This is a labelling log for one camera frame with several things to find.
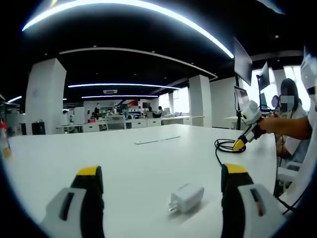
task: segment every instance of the white cabinet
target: white cabinet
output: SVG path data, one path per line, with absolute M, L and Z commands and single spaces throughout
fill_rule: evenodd
M 132 129 L 134 128 L 143 128 L 147 127 L 147 122 L 146 121 L 136 121 L 131 123 Z
M 184 125 L 192 125 L 193 124 L 192 118 L 184 118 L 183 124 Z
M 160 119 L 148 119 L 148 126 L 159 126 Z
M 84 132 L 94 132 L 99 131 L 99 125 L 94 123 L 88 123 L 83 125 Z

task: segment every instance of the ceiling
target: ceiling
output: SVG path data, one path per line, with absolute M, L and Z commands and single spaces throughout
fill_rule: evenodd
M 249 55 L 284 50 L 302 50 L 303 41 L 285 15 L 276 14 L 256 0 L 147 0 L 175 11 L 210 32 L 233 52 L 236 37 Z M 12 22 L 6 26 L 8 49 L 4 50 L 8 85 L 0 93 L 11 99 L 25 95 L 32 65 L 57 58 L 67 70 L 64 97 L 78 102 L 81 96 L 102 95 L 104 89 L 118 94 L 150 94 L 148 87 L 68 88 L 80 83 L 144 83 L 168 85 L 182 78 L 209 73 L 191 66 L 151 55 L 94 50 L 60 52 L 99 47 L 135 49 L 182 60 L 216 74 L 233 75 L 233 60 L 209 39 L 192 28 L 157 12 L 118 4 L 80 6 L 53 15 L 21 32 L 41 1 L 19 2 Z M 270 59 L 276 67 L 300 63 L 300 58 Z M 264 61 L 254 64 L 261 67 Z M 162 90 L 156 95 L 168 92 Z

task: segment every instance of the led light strip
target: led light strip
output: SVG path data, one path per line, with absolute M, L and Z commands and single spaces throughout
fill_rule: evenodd
M 141 83 L 88 83 L 88 84 L 69 85 L 68 87 L 77 88 L 77 87 L 90 87 L 90 86 L 144 86 L 144 87 L 155 87 L 155 88 L 170 88 L 170 89 L 177 89 L 177 90 L 180 89 L 176 87 L 141 84 Z
M 216 44 L 220 49 L 222 49 L 230 58 L 233 59 L 233 53 L 230 52 L 219 40 L 217 40 L 214 36 L 212 36 L 208 31 L 197 25 L 196 23 L 192 22 L 191 20 L 187 19 L 184 16 L 181 16 L 171 10 L 168 10 L 164 7 L 145 2 L 145 1 L 140 1 L 140 0 L 75 0 L 71 2 L 67 2 L 61 5 L 57 5 L 40 15 L 36 16 L 33 18 L 31 21 L 29 21 L 22 29 L 22 31 L 26 30 L 30 26 L 38 23 L 39 21 L 42 21 L 43 19 L 54 15 L 58 12 L 77 7 L 77 6 L 83 6 L 83 5 L 89 5 L 89 4 L 97 4 L 97 3 L 116 3 L 116 4 L 125 4 L 125 5 L 131 5 L 131 6 L 138 6 L 142 8 L 146 8 L 152 11 L 156 11 L 159 13 L 162 13 L 166 16 L 172 17 L 187 26 L 193 28 L 194 30 L 198 31 L 201 33 L 203 36 L 207 37 L 209 40 L 211 40 L 214 44 Z
M 21 98 L 22 98 L 22 96 L 18 96 L 16 98 L 12 98 L 11 100 L 8 101 L 8 103 L 12 103 L 12 102 L 14 102 L 14 101 L 16 101 L 18 99 L 21 99 Z
M 112 97 L 119 97 L 119 98 L 158 98 L 158 96 L 154 95 L 101 95 L 101 96 L 86 96 L 86 97 L 81 97 L 81 98 L 112 98 Z

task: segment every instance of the white pillar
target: white pillar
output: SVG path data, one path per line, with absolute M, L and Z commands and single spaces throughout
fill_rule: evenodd
M 189 79 L 192 116 L 205 116 L 204 126 L 211 127 L 211 93 L 209 79 L 197 75 Z
M 168 100 L 169 100 L 169 111 L 170 113 L 174 113 L 174 98 L 173 93 L 168 94 Z
M 25 98 L 27 135 L 32 135 L 32 123 L 42 120 L 46 134 L 55 134 L 60 125 L 66 70 L 57 59 L 32 66 Z

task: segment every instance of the white table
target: white table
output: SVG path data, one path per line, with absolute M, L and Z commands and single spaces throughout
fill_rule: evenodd
M 107 238 L 220 237 L 221 169 L 214 141 L 240 131 L 189 125 L 78 134 L 16 136 L 5 169 L 17 197 L 39 223 L 47 203 L 70 186 L 83 167 L 100 165 Z M 135 141 L 179 138 L 136 145 Z M 224 163 L 243 165 L 254 183 L 273 193 L 276 176 L 273 134 L 247 145 L 242 154 L 218 153 Z M 169 214 L 170 194 L 185 183 L 202 185 L 201 205 L 189 214 Z
M 235 129 L 236 128 L 236 124 L 237 124 L 237 120 L 238 120 L 237 116 L 224 118 L 224 120 L 227 120 L 227 121 L 230 122 L 230 125 L 231 125 L 230 129 Z
M 142 126 L 140 127 L 148 127 L 148 122 L 152 121 L 152 120 L 157 120 L 159 122 L 159 125 L 164 125 L 165 122 L 167 121 L 167 124 L 188 124 L 188 125 L 192 125 L 193 119 L 203 119 L 205 116 L 177 116 L 177 117 L 169 117 L 169 118 L 150 118 L 150 119 L 130 119 L 130 120 L 126 120 L 125 123 L 134 123 L 134 122 L 141 122 Z M 62 126 L 58 126 L 56 127 L 57 129 L 59 128 L 70 128 L 70 127 L 84 127 L 85 125 L 106 125 L 107 122 L 106 120 L 97 120 L 96 122 L 92 122 L 92 123 L 85 123 L 85 124 L 69 124 L 69 125 L 62 125 Z M 198 123 L 200 126 L 203 126 L 203 122 L 199 122 Z

